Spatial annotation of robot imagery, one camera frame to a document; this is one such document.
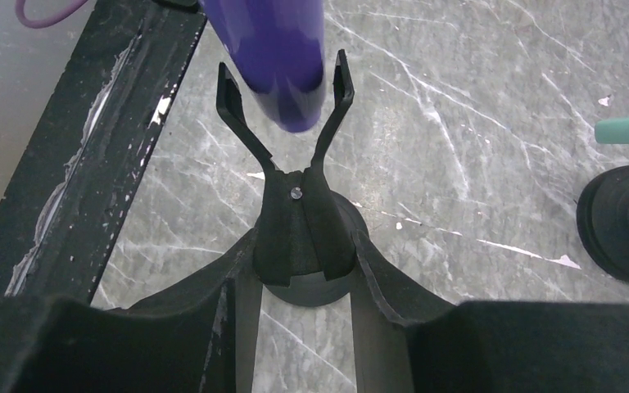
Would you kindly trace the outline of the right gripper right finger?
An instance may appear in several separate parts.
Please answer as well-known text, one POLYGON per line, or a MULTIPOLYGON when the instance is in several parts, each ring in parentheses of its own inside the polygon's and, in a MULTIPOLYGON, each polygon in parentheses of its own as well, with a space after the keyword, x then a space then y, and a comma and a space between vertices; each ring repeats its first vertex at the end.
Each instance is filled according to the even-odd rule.
POLYGON ((629 304, 452 305, 354 242, 358 391, 629 392, 629 304))

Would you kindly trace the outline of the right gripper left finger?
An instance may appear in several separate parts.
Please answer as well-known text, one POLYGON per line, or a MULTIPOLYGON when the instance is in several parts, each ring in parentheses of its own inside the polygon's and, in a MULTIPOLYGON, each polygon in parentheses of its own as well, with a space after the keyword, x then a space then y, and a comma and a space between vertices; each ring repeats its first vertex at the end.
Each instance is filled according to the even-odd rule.
POLYGON ((0 297, 0 392, 249 392, 262 286, 256 231, 126 309, 0 297))

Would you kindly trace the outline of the black round-base mic stand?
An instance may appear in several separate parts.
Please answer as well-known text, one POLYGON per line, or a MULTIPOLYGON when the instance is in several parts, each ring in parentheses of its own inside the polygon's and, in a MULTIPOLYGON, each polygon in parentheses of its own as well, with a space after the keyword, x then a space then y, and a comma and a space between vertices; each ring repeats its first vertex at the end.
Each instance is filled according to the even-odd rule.
POLYGON ((349 292, 355 265, 352 236, 367 229, 353 204, 331 190, 324 173, 328 149, 355 96, 344 50, 337 52, 333 93, 333 112, 317 139, 310 166, 285 173, 247 126, 239 87, 227 66, 219 65, 219 117, 257 159, 265 176, 253 269, 279 299, 304 307, 328 305, 349 292))
POLYGON ((629 165, 592 179, 577 201, 582 245, 603 271, 629 283, 629 165))

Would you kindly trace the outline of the purple toy microphone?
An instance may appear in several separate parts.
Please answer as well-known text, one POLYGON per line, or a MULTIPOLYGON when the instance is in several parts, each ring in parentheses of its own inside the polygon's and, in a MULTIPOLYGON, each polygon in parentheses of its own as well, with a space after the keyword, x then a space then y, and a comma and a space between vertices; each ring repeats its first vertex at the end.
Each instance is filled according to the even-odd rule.
POLYGON ((324 103, 324 7, 311 0, 203 1, 203 11, 261 110, 302 133, 324 103))

